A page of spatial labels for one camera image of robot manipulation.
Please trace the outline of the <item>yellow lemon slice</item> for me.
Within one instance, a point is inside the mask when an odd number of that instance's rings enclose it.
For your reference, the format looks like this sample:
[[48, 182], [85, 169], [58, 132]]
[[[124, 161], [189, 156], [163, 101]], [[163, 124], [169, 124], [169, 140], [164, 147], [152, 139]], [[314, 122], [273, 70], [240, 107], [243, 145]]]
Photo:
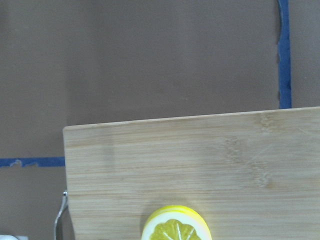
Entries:
[[143, 227], [142, 240], [211, 240], [206, 221], [195, 210], [168, 205], [154, 211]]

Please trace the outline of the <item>bamboo cutting board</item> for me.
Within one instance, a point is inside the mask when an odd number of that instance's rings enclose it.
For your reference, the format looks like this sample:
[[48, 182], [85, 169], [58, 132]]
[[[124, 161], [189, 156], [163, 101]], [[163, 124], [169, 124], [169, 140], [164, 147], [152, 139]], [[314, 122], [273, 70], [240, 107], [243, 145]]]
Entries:
[[320, 237], [320, 109], [67, 126], [78, 240], [138, 240], [166, 205], [197, 211], [215, 240]]

